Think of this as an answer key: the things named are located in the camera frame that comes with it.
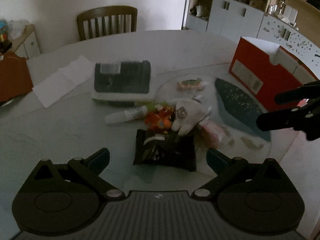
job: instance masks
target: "cabinet handle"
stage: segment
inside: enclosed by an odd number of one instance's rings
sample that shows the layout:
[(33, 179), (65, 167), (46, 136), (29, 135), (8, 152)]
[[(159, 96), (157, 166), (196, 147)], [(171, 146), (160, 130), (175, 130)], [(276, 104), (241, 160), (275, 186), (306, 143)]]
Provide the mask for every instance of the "cabinet handle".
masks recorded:
[(287, 32), (287, 29), (283, 28), (282, 30), (284, 30), (283, 34), (280, 36), (281, 38), (284, 38), (285, 33)]
[(289, 32), (288, 37), (285, 39), (286, 41), (289, 40), (290, 35), (291, 35), (291, 32)]

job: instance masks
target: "orange toy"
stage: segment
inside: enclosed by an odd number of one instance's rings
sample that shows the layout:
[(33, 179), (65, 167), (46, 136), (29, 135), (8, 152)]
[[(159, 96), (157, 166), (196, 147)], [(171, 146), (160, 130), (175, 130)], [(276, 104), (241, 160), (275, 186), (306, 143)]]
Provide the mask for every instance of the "orange toy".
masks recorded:
[(169, 106), (164, 106), (157, 114), (148, 113), (144, 123), (149, 125), (148, 130), (154, 130), (155, 132), (164, 132), (171, 129), (170, 117), (173, 113), (173, 109)]

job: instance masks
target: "black snack bag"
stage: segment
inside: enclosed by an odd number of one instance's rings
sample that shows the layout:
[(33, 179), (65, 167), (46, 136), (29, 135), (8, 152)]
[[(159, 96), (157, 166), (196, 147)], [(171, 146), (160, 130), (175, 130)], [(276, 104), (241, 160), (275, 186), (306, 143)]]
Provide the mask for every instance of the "black snack bag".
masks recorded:
[(155, 134), (150, 130), (137, 130), (136, 153), (133, 165), (151, 164), (196, 171), (196, 152), (193, 136)]

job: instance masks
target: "screw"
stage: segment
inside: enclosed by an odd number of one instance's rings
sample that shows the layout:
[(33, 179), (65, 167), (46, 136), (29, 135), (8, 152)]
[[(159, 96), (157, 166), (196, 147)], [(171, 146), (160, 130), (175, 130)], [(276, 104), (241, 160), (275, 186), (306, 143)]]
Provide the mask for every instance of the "screw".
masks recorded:
[(210, 191), (205, 188), (199, 188), (195, 190), (195, 195), (198, 197), (207, 197), (210, 195)]
[(107, 191), (108, 197), (120, 197), (122, 195), (122, 191), (119, 189), (111, 189)]

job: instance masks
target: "black robotic claw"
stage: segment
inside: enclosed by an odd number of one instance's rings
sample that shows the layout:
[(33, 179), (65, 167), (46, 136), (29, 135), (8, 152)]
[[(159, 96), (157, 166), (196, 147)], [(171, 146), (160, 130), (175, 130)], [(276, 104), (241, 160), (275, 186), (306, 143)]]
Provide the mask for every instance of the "black robotic claw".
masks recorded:
[(217, 177), (195, 190), (124, 193), (98, 174), (101, 149), (68, 164), (41, 160), (12, 204), (22, 230), (14, 239), (299, 239), (304, 203), (274, 159), (230, 159), (215, 149)]
[(262, 131), (278, 130), (293, 127), (296, 131), (306, 133), (309, 141), (320, 138), (320, 81), (310, 82), (303, 86), (278, 94), (277, 104), (284, 104), (309, 99), (303, 107), (280, 110), (262, 114), (257, 119), (257, 126)]

